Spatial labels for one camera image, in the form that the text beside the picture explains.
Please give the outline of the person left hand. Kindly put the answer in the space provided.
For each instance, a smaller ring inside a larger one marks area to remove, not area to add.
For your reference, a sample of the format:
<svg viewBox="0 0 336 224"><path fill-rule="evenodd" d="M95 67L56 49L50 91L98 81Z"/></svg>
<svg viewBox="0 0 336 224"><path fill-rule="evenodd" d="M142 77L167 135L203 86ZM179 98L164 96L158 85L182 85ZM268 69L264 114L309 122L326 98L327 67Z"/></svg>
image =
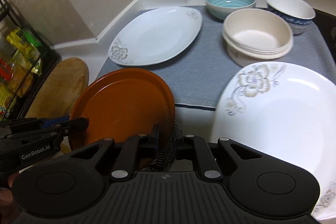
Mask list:
<svg viewBox="0 0 336 224"><path fill-rule="evenodd" d="M10 189L1 188L0 206L2 224L12 223L20 215L20 211Z"/></svg>

